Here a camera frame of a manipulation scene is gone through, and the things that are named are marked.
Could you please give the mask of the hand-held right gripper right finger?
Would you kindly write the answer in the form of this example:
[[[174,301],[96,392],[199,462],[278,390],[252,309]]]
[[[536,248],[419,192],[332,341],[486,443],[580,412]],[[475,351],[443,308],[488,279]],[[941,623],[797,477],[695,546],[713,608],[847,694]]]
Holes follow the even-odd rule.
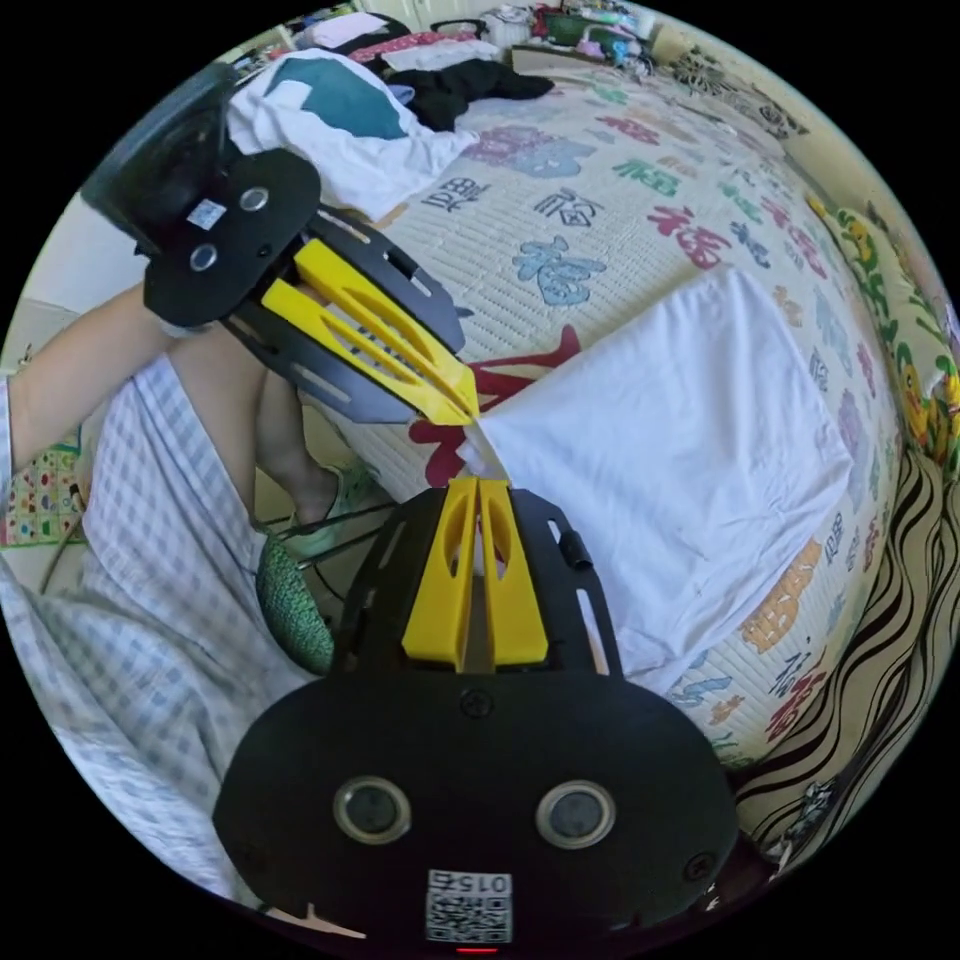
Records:
[[[486,622],[496,670],[539,666],[548,640],[505,481],[479,481]]]

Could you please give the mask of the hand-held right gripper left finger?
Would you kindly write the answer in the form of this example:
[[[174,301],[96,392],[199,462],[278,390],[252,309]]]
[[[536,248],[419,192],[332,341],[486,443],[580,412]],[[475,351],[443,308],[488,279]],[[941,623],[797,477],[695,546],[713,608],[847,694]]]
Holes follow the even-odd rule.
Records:
[[[453,480],[442,493],[402,648],[415,663],[462,670],[472,604],[477,481]]]

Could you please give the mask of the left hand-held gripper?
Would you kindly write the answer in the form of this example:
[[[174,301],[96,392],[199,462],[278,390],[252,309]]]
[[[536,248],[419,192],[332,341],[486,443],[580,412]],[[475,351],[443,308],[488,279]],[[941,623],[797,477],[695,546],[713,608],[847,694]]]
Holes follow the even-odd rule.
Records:
[[[145,274],[178,325],[220,322],[265,366],[359,424],[469,424],[473,371],[451,295],[410,255],[321,201],[283,150],[238,159],[173,223]]]

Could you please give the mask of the person's left hand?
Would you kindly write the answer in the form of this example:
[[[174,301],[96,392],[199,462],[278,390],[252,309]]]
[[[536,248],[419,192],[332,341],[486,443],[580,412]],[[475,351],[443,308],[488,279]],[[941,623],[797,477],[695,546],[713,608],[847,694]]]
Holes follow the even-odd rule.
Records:
[[[162,330],[166,337],[173,340],[192,340],[211,332],[220,325],[220,320],[195,326],[183,326],[170,322],[154,309],[151,296],[146,290],[143,291],[143,303],[155,324]]]

